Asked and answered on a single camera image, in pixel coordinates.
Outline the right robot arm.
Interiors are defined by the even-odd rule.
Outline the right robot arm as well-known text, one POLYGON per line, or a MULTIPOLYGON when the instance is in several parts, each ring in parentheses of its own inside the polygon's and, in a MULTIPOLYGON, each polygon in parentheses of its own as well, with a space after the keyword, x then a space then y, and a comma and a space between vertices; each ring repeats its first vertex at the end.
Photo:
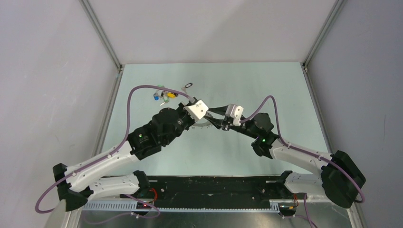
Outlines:
POLYGON ((287 199, 294 193, 322 195, 345 209, 364 201, 357 197, 362 196, 366 178, 346 152, 326 153, 293 145, 272 131, 274 124, 268 113, 258 113, 249 120, 241 116, 239 125, 234 125, 233 118, 227 114, 223 119, 210 114, 204 118, 218 129, 253 138, 251 146, 258 156, 288 162, 310 172, 309 175, 294 171, 287 174, 276 185, 281 198, 287 199))

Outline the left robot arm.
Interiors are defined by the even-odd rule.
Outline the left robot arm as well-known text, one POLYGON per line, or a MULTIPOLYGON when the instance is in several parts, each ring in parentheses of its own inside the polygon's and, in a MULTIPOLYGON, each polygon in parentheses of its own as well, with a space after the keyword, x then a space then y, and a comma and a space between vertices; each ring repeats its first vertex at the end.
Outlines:
POLYGON ((201 120, 207 111, 208 107, 202 100, 194 104, 181 103, 177 109, 164 108, 150 122, 128 134, 116 147, 76 165, 55 165, 53 174, 58 197, 65 200, 66 211, 76 210, 92 199, 109 195, 148 196, 150 184, 144 172, 134 171, 118 177, 106 175, 160 152, 162 147, 201 120))

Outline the large steel ring disc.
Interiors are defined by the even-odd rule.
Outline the large steel ring disc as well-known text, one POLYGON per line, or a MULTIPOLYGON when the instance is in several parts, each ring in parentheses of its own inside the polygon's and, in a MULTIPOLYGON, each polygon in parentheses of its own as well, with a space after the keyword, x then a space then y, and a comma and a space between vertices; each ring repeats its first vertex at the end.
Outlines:
MULTIPOLYGON (((209 113, 207 113, 204 117, 213 117, 212 115, 210 115, 209 113)), ((192 126, 191 126, 191 128, 192 129, 195 129, 195 128, 209 128, 209 127, 212 127, 213 125, 210 123, 210 122, 208 122, 206 119, 204 119, 205 120, 205 122, 203 122, 203 123, 200 123, 200 122, 196 122, 195 124, 193 124, 192 126)))

